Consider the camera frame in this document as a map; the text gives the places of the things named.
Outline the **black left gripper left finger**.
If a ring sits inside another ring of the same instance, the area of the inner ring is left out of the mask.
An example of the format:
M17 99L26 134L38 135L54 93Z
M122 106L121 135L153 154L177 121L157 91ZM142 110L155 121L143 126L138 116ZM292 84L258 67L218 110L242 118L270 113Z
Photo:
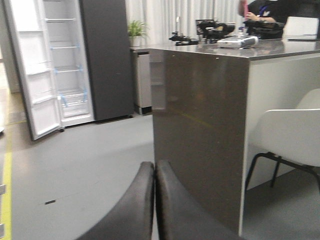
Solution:
M143 161L115 206L79 240L150 240L154 219L154 164Z

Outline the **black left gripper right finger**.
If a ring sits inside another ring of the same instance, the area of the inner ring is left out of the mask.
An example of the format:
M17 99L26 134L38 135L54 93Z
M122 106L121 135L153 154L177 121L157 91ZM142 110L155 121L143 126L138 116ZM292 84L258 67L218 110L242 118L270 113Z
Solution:
M155 207L160 240L241 240L192 197L168 160L155 164Z

